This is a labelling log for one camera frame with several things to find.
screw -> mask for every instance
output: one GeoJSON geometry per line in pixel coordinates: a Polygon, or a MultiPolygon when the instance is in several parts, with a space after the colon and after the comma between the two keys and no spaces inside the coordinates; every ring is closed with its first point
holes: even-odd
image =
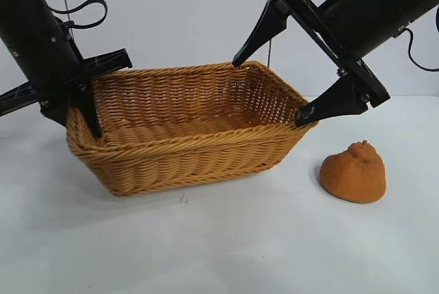
{"type": "Polygon", "coordinates": [[[370,101],[370,95],[366,93],[365,95],[363,95],[363,96],[361,97],[361,100],[362,100],[364,103],[368,103],[368,102],[370,101]]]}
{"type": "Polygon", "coordinates": [[[338,69],[337,74],[339,75],[339,77],[344,77],[348,74],[348,72],[346,71],[346,69],[338,69]]]}

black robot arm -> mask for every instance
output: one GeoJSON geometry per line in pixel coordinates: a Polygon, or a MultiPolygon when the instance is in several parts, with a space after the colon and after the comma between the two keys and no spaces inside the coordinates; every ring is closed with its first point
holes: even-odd
{"type": "Polygon", "coordinates": [[[89,0],[72,11],[55,11],[45,0],[0,0],[0,38],[28,83],[0,95],[0,116],[39,102],[42,114],[66,125],[67,108],[79,108],[92,133],[101,135],[92,91],[93,78],[131,67],[124,49],[84,59],[69,31],[99,25],[106,17],[91,25],[66,23],[54,12],[67,14],[90,3],[89,0]]]}
{"type": "Polygon", "coordinates": [[[367,103],[375,108],[390,98],[362,58],[438,4],[439,0],[326,0],[318,7],[311,0],[268,0],[233,64],[240,65],[285,30],[287,17],[292,16],[332,59],[340,76],[296,113],[296,125],[361,114],[368,110],[367,103]]]}

wicker basket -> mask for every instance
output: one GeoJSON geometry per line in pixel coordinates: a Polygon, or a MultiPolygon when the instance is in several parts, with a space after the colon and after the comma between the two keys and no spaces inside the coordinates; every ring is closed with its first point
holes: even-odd
{"type": "Polygon", "coordinates": [[[306,100],[258,62],[118,71],[94,91],[103,136],[70,109],[68,142],[117,196],[270,169],[315,125],[292,125],[306,100]]]}

basket rim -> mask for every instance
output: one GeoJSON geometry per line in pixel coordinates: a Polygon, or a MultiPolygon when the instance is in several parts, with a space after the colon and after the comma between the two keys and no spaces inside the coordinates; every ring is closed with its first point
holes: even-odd
{"type": "Polygon", "coordinates": [[[210,134],[198,134],[193,136],[179,136],[175,138],[166,138],[163,140],[151,140],[144,143],[129,143],[126,145],[104,146],[98,147],[97,145],[90,145],[81,142],[79,138],[79,132],[77,130],[71,131],[72,127],[78,126],[78,121],[82,115],[77,109],[71,109],[69,112],[74,113],[73,117],[70,117],[68,127],[68,139],[69,143],[75,145],[82,151],[82,154],[111,154],[119,153],[120,151],[137,151],[142,149],[146,154],[152,154],[155,151],[164,152],[164,146],[166,146],[166,152],[176,152],[182,150],[196,149],[198,147],[209,147],[218,145],[218,140],[221,139],[221,145],[223,144],[235,144],[246,141],[258,140],[260,138],[272,138],[281,135],[292,135],[297,130],[310,130],[316,123],[312,123],[303,127],[296,127],[294,124],[289,123],[277,123],[268,125],[258,125],[248,128],[242,128],[237,130],[228,130],[210,134]]]}
{"type": "MultiPolygon", "coordinates": [[[[139,71],[143,75],[149,73],[163,74],[175,71],[184,72],[203,72],[206,69],[209,70],[227,70],[230,67],[236,69],[249,69],[254,67],[260,71],[263,71],[265,75],[268,75],[274,81],[281,85],[281,89],[286,90],[290,94],[294,94],[300,98],[301,103],[306,104],[308,101],[294,90],[288,83],[286,83],[281,77],[279,77],[274,71],[269,69],[264,64],[258,61],[247,61],[239,67],[234,67],[230,62],[218,63],[218,64],[206,64],[200,66],[181,66],[176,68],[161,68],[161,69],[133,69],[116,71],[106,76],[111,77],[135,77],[139,76],[139,71]]],[[[168,154],[175,153],[177,151],[192,150],[198,147],[208,147],[218,145],[218,139],[222,140],[221,144],[236,144],[246,141],[257,140],[260,138],[272,138],[274,136],[293,135],[294,132],[307,132],[311,128],[317,125],[318,122],[303,126],[296,127],[293,123],[275,123],[267,125],[257,125],[237,130],[228,130],[223,132],[211,133],[211,134],[198,134],[195,136],[180,136],[176,138],[166,138],[164,140],[152,140],[145,143],[130,143],[126,145],[117,145],[110,147],[98,147],[97,145],[91,145],[81,142],[79,126],[84,123],[84,119],[78,109],[69,108],[67,117],[67,138],[71,148],[74,148],[75,154],[82,157],[99,154],[102,156],[112,156],[114,154],[121,154],[123,151],[129,155],[136,152],[139,155],[154,155],[154,154],[168,154]]]]}

white wall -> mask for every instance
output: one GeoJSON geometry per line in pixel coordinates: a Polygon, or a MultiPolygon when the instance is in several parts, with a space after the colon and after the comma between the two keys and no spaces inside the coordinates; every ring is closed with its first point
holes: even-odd
{"type": "MultiPolygon", "coordinates": [[[[84,0],[69,0],[78,5],[84,0]]],[[[75,33],[86,55],[126,47],[136,68],[231,61],[256,23],[263,0],[106,0],[108,20],[75,33]]],[[[83,11],[78,22],[101,11],[83,11]]],[[[267,62],[264,48],[255,58],[267,62]]]]}
{"type": "MultiPolygon", "coordinates": [[[[68,0],[69,6],[85,0],[68,0]]],[[[75,31],[84,56],[126,47],[135,68],[184,66],[231,61],[243,45],[266,0],[106,0],[110,12],[95,29],[75,31]]],[[[63,0],[48,0],[63,8],[63,0]]],[[[99,18],[92,6],[73,15],[77,23],[99,18]]],[[[415,23],[414,55],[419,62],[437,66],[439,35],[434,13],[415,23]]],[[[393,95],[439,95],[439,75],[415,68],[407,59],[408,37],[391,40],[366,61],[393,95]]],[[[266,63],[268,46],[254,60],[266,63]]],[[[0,45],[0,90],[25,81],[14,60],[0,45]]],[[[319,95],[336,79],[335,66],[292,20],[273,42],[272,68],[304,95],[319,95]]]]}

